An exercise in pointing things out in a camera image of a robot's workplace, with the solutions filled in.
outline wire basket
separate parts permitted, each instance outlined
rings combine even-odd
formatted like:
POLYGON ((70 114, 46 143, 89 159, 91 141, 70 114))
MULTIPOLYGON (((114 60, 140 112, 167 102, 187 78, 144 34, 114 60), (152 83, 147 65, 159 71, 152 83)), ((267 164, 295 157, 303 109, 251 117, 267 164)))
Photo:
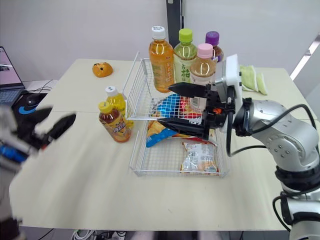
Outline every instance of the wire basket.
MULTIPOLYGON (((132 68, 129 72, 127 81, 124 84, 125 89, 128 80, 132 78, 132 72, 136 64, 135 56, 132 68)), ((157 107, 173 93, 161 93, 154 86, 154 74, 148 58, 142 58, 138 62, 137 71, 133 76, 133 84, 127 95, 125 115, 129 120, 144 120, 142 130, 138 132, 133 147, 130 168, 138 176, 161 175, 161 176, 220 176, 224 177, 230 171, 230 159, 226 155, 225 136, 219 130, 214 130, 213 142, 217 143, 214 148, 215 162, 218 172, 207 171, 182 171, 181 165, 187 156, 187 151, 183 142, 197 143, 187 138, 167 138, 152 147, 146 147, 148 121, 163 118, 163 115, 155 114, 157 107)), ((180 104, 176 105, 171 115, 182 117, 180 104)), ((191 123, 201 122, 201 114, 189 119, 191 123)))
MULTIPOLYGON (((150 60, 142 58, 127 97, 125 115, 129 120, 156 120, 163 118, 163 115, 155 114, 157 106, 172 94, 172 92, 161 93, 157 91, 154 85, 154 74, 150 60)), ((181 112, 182 109, 178 104, 170 114, 180 117, 181 112)), ((195 123, 201 122, 201 114, 192 119, 195 123)))
POLYGON ((181 165, 187 156, 183 142, 199 143, 187 138, 167 138, 152 147, 146 147, 148 121, 136 137, 130 160, 130 168, 138 176, 219 176, 230 171, 230 159, 226 155, 224 134, 214 130, 213 141, 215 162, 218 172, 182 171, 181 165))

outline black pole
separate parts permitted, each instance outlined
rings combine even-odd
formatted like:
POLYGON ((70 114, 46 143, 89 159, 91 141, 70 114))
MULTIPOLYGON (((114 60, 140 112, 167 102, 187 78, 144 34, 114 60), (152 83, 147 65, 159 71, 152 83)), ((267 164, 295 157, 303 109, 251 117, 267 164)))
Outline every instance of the black pole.
POLYGON ((182 0, 166 0, 169 43, 175 47, 179 43, 179 30, 184 27, 182 0))

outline purple bottle cap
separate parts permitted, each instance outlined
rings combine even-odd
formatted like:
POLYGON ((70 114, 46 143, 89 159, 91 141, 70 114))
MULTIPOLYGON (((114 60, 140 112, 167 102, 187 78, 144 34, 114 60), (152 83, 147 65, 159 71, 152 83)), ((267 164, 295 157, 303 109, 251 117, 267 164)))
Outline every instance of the purple bottle cap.
POLYGON ((205 35, 205 43, 217 46, 219 44, 219 33, 217 31, 208 31, 205 35))

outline laptop screen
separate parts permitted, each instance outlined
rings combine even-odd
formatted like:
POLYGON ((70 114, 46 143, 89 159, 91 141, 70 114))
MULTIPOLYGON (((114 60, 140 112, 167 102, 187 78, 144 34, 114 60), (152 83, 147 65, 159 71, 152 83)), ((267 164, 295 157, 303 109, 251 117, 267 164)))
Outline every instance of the laptop screen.
POLYGON ((5 49, 0 46, 0 88, 23 87, 5 49))

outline laptop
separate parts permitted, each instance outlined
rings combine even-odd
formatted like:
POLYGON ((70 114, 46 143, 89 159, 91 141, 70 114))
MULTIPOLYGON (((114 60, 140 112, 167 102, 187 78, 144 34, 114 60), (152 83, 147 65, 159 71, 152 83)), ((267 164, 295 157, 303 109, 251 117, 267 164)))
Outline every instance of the laptop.
POLYGON ((25 86, 4 47, 0 46, 0 105, 12 106, 24 90, 25 86))

